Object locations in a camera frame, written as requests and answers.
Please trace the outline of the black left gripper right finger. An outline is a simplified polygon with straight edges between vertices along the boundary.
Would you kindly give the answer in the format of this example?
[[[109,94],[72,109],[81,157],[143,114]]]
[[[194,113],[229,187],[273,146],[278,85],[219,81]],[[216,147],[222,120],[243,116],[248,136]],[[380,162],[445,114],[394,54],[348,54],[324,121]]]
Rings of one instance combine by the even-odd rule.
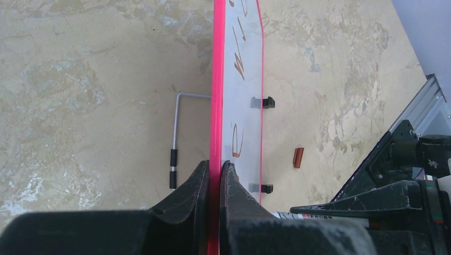
[[[362,226],[347,220],[279,219],[239,183],[235,165],[222,167],[221,254],[376,254]]]

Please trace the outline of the red marker cap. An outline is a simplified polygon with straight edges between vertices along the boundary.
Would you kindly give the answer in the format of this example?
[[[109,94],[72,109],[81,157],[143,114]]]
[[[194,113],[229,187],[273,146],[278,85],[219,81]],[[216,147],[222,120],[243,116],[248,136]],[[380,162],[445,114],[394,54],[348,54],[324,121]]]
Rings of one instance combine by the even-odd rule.
[[[304,148],[303,147],[298,147],[295,149],[295,153],[294,153],[294,158],[293,158],[293,167],[294,168],[300,168],[301,162],[302,162],[302,158],[303,158],[303,154],[304,154]]]

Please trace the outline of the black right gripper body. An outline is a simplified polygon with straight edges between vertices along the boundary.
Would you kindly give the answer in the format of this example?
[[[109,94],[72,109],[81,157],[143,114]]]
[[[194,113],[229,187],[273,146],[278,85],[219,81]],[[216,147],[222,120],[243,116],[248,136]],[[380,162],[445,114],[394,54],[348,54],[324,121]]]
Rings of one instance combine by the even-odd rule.
[[[450,254],[450,202],[436,180],[416,180],[406,202],[371,218],[378,254]]]

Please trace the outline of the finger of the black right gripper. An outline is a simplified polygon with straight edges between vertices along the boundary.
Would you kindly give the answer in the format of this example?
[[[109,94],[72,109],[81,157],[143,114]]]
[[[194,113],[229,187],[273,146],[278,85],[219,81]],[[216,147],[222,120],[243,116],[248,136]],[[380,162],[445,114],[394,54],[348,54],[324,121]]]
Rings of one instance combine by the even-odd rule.
[[[317,214],[357,218],[381,218],[423,209],[420,185],[399,181],[321,205],[290,208],[292,214]]]

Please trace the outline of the pink framed whiteboard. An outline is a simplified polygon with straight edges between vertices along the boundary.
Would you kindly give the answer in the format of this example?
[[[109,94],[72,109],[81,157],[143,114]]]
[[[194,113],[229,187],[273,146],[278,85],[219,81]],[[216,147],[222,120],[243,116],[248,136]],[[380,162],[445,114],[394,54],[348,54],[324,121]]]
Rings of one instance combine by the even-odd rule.
[[[215,1],[210,128],[210,220],[207,253],[219,253],[222,167],[261,200],[264,32],[258,1]]]

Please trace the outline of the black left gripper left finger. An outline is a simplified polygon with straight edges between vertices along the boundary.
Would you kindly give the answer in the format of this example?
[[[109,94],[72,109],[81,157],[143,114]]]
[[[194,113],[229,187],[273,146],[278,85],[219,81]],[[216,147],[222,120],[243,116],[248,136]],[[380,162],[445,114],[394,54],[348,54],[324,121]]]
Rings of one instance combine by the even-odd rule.
[[[205,254],[208,161],[147,210],[33,212],[1,234],[1,254]]]

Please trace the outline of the white whiteboard marker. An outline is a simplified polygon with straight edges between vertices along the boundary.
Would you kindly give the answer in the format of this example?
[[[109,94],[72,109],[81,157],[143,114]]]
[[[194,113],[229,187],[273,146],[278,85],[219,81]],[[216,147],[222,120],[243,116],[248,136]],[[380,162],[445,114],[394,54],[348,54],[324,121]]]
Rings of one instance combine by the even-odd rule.
[[[366,218],[355,218],[355,217],[340,217],[340,216],[329,216],[329,215],[315,215],[315,214],[293,214],[290,212],[273,212],[278,219],[334,219],[334,220],[347,220],[355,224],[361,225],[365,228],[370,228],[370,221]]]

